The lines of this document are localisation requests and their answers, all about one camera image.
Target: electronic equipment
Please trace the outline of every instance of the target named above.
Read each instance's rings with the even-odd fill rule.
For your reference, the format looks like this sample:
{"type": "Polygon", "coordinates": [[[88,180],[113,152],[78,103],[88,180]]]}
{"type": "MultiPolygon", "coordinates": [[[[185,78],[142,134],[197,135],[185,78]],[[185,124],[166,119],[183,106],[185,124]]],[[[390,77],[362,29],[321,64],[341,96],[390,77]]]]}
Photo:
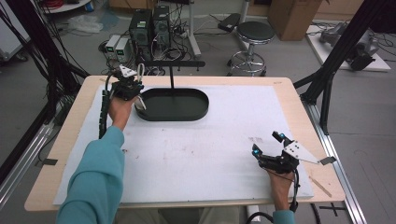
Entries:
{"type": "Polygon", "coordinates": [[[227,31],[227,32],[232,32],[233,28],[239,24],[239,19],[241,18],[241,15],[239,13],[233,13],[230,16],[228,16],[226,19],[222,20],[218,24],[218,28],[227,31]]]}
{"type": "MultiPolygon", "coordinates": [[[[322,31],[319,42],[330,43],[334,47],[347,26],[346,22],[339,22],[332,29],[322,31]]],[[[378,50],[378,39],[375,36],[370,36],[370,32],[366,31],[352,51],[348,53],[346,62],[354,71],[363,70],[367,65],[375,61],[372,56],[378,50]]]]}
{"type": "Polygon", "coordinates": [[[128,37],[122,37],[116,46],[117,59],[120,63],[127,63],[132,58],[132,49],[128,37]]]}
{"type": "Polygon", "coordinates": [[[129,25],[129,33],[134,46],[136,61],[151,61],[151,44],[154,35],[150,9],[136,9],[129,25]]]}
{"type": "Polygon", "coordinates": [[[108,59],[117,60],[116,46],[119,43],[120,35],[113,35],[106,43],[106,56],[108,59]]]}
{"type": "Polygon", "coordinates": [[[251,154],[257,159],[259,166],[269,172],[277,174],[294,173],[294,196],[290,203],[290,210],[295,212],[298,206],[297,191],[300,187],[299,174],[297,166],[300,164],[299,160],[309,161],[314,164],[333,163],[336,161],[335,157],[327,157],[319,161],[311,152],[309,152],[303,145],[295,140],[290,140],[285,134],[273,132],[272,136],[279,142],[283,142],[283,150],[280,156],[272,157],[264,155],[256,144],[253,144],[251,154]]]}
{"type": "Polygon", "coordinates": [[[153,22],[154,32],[157,39],[157,49],[169,49],[171,47],[169,6],[155,7],[153,22]]]}
{"type": "Polygon", "coordinates": [[[105,135],[107,130],[107,114],[108,109],[110,108],[112,96],[121,98],[125,101],[132,100],[137,96],[140,104],[143,106],[143,109],[146,109],[142,98],[139,96],[140,91],[145,88],[142,83],[142,77],[144,73],[144,65],[139,64],[137,66],[137,72],[120,65],[120,69],[112,70],[107,76],[105,89],[102,90],[102,107],[99,117],[99,139],[105,135]],[[113,82],[111,84],[111,90],[109,91],[107,88],[111,77],[116,77],[119,81],[113,82]]]}

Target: cardboard box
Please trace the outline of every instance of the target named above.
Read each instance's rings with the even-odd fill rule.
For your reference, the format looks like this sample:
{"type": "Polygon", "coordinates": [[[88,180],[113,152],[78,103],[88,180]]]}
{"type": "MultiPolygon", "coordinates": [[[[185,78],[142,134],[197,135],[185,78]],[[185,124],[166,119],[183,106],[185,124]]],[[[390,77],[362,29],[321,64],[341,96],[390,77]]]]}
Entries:
{"type": "Polygon", "coordinates": [[[155,5],[154,0],[108,0],[111,8],[123,9],[125,11],[133,11],[137,8],[153,9],[155,5]]]}
{"type": "Polygon", "coordinates": [[[322,0],[275,0],[268,21],[280,40],[302,40],[322,0]]]}

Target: black stool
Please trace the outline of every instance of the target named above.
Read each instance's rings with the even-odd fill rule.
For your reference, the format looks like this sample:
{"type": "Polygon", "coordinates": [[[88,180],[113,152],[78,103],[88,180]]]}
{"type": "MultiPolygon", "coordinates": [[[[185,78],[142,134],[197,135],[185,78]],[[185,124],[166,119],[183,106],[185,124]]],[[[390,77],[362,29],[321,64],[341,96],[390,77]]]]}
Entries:
{"type": "Polygon", "coordinates": [[[236,52],[227,65],[231,66],[231,71],[227,74],[230,77],[233,70],[240,69],[250,73],[253,77],[255,73],[261,72],[261,76],[265,77],[266,65],[265,60],[259,54],[253,52],[255,45],[268,44],[275,35],[271,26],[259,21],[246,21],[239,24],[236,28],[242,41],[248,43],[247,51],[236,52]]]}

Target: person's arm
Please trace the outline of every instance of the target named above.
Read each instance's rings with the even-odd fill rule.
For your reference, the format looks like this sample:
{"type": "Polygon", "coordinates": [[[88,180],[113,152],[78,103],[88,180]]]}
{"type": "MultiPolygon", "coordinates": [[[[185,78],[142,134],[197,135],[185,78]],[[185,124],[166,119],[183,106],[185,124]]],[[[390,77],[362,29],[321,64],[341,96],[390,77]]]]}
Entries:
{"type": "Polygon", "coordinates": [[[289,188],[294,178],[294,173],[278,175],[268,170],[271,179],[272,197],[275,205],[273,213],[274,224],[294,224],[294,213],[289,210],[289,188]]]}
{"type": "Polygon", "coordinates": [[[70,178],[57,223],[112,223],[123,186],[122,131],[134,100],[125,102],[114,98],[111,101],[109,115],[113,124],[102,139],[92,141],[86,147],[77,170],[70,178]]]}

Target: power supply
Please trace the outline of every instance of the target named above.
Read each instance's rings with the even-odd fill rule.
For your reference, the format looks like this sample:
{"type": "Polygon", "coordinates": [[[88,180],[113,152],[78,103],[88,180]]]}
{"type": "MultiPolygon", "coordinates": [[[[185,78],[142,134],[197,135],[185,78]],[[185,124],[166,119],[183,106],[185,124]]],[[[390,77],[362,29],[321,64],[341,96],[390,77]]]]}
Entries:
{"type": "Polygon", "coordinates": [[[129,38],[120,38],[119,44],[116,46],[116,53],[120,63],[127,63],[131,59],[132,49],[129,43],[129,38]]]}
{"type": "Polygon", "coordinates": [[[152,19],[157,37],[157,48],[162,50],[170,48],[169,6],[156,6],[152,19]]]}
{"type": "Polygon", "coordinates": [[[117,60],[116,46],[119,43],[120,35],[113,35],[106,43],[106,56],[108,59],[117,60]]]}
{"type": "Polygon", "coordinates": [[[136,60],[151,61],[151,44],[154,35],[150,9],[136,9],[129,25],[129,33],[134,46],[136,60]]]}
{"type": "Polygon", "coordinates": [[[132,41],[135,41],[137,45],[148,46],[151,44],[153,29],[150,9],[142,8],[134,11],[131,24],[129,25],[129,32],[132,41]]]}

